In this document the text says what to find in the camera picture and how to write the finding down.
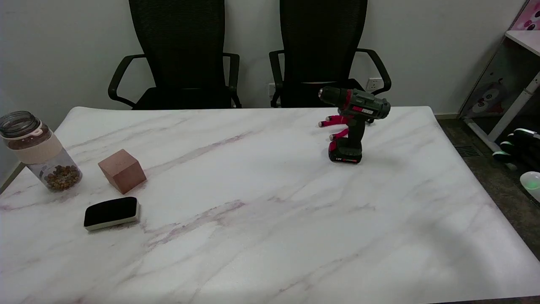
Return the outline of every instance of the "mesh chair back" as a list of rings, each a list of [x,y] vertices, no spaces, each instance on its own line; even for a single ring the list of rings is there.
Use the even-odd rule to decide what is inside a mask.
[[[129,0],[156,87],[225,85],[224,0]]]
[[[286,82],[345,81],[367,0],[280,0]]]

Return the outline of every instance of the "glass jar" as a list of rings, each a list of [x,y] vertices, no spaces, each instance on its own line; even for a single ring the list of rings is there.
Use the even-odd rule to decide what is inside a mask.
[[[75,186],[83,174],[49,127],[27,111],[0,118],[4,144],[51,191]]]

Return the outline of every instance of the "wall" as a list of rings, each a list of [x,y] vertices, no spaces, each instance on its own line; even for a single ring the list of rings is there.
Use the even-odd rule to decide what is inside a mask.
[[[239,96],[267,107],[268,52],[282,48],[279,0],[225,0],[225,51],[240,55]],[[456,113],[523,0],[371,0],[360,42],[375,49],[393,80],[392,105]],[[107,97],[125,55],[141,53],[127,0],[3,0],[0,89],[55,128],[74,106],[127,109]],[[351,77],[376,76],[357,55]],[[136,100],[153,85],[133,62],[119,92]]]
[[[15,111],[15,105],[12,101],[6,97],[4,92],[0,89],[0,116],[3,116],[9,112]],[[4,183],[5,179],[15,169],[17,160],[12,152],[10,152],[0,142],[0,187]]]

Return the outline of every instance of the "electrical outlet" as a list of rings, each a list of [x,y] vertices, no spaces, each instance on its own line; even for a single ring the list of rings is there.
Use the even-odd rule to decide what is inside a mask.
[[[370,78],[366,86],[366,91],[371,92],[375,90],[382,89],[384,87],[384,81],[382,78]]]
[[[268,84],[268,95],[270,98],[274,97],[275,94],[275,83],[269,83]]]

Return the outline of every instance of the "panda cartoon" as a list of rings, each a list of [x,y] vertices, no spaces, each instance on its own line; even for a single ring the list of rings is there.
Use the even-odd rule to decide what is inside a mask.
[[[536,3],[531,1],[531,3],[525,7],[512,27],[512,30],[533,31],[540,29],[540,1],[535,0],[535,2]]]
[[[502,84],[503,79],[498,82],[492,82],[479,87],[471,95],[475,103],[469,108],[469,117],[478,116],[479,113],[502,113],[504,109],[502,102],[505,100],[508,92]]]

